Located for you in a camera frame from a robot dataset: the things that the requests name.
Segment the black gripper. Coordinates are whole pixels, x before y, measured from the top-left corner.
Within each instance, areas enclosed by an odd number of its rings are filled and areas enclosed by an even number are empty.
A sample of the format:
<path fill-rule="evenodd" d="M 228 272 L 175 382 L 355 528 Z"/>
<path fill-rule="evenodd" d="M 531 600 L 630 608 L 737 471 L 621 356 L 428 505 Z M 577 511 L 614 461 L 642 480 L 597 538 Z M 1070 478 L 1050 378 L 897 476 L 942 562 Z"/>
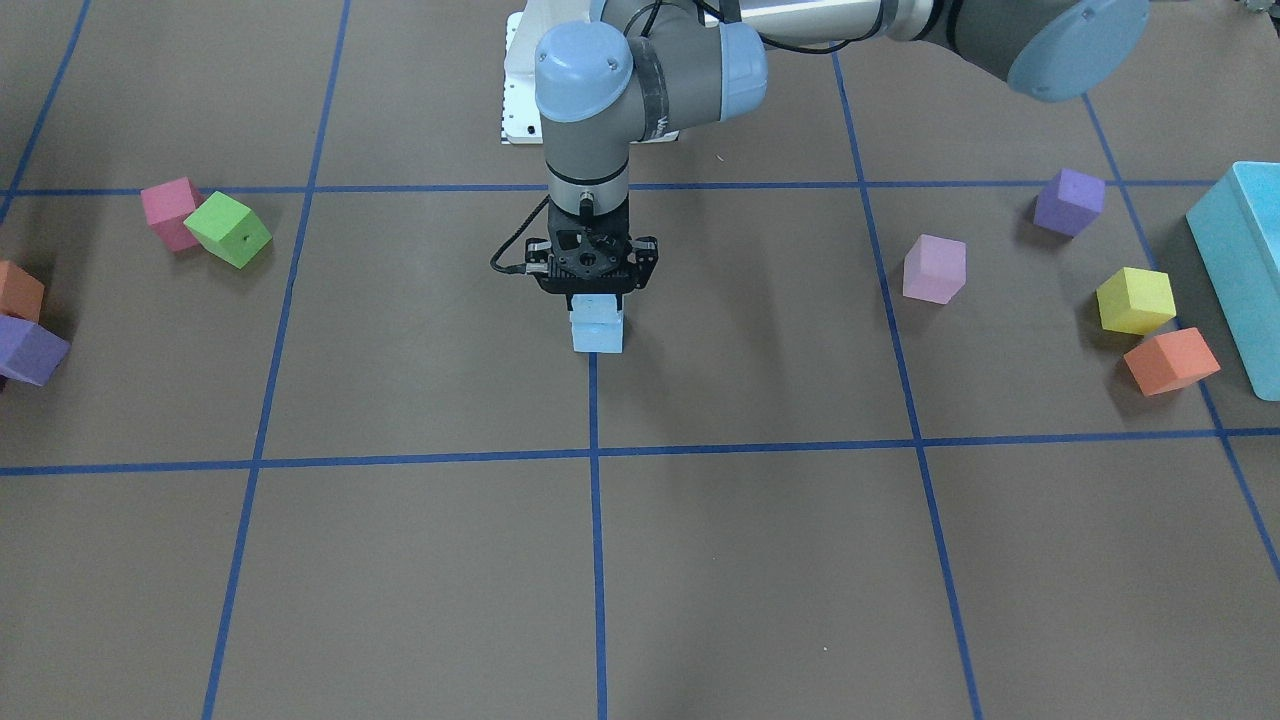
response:
<path fill-rule="evenodd" d="M 532 275 L 536 282 L 538 275 L 547 270 L 547 265 L 544 264 L 547 259 L 545 250 L 549 249 L 549 238 L 557 231 L 586 231 L 594 233 L 622 234 L 631 238 L 636 249 L 636 255 L 645 258 L 650 264 L 650 279 L 659 260 L 657 240 L 650 236 L 634 238 L 630 234 L 628 219 L 630 215 L 627 202 L 622 202 L 617 209 L 603 215 L 593 217 L 576 217 L 556 205 L 550 205 L 548 236 L 545 238 L 530 238 L 526 241 L 526 273 Z"/>

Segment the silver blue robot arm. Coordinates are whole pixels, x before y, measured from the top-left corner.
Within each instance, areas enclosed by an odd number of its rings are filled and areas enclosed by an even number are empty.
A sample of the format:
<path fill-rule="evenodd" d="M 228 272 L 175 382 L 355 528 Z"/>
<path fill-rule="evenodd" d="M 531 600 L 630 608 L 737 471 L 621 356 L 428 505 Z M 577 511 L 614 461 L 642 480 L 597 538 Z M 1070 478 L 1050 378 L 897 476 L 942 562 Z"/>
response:
<path fill-rule="evenodd" d="M 1148 17 L 1147 1 L 590 1 L 525 55 L 548 234 L 529 240 L 509 273 L 567 299 L 644 288 L 659 252 L 630 232 L 631 146 L 754 111 L 772 50 L 928 42 L 1018 94 L 1060 102 L 1112 74 Z"/>

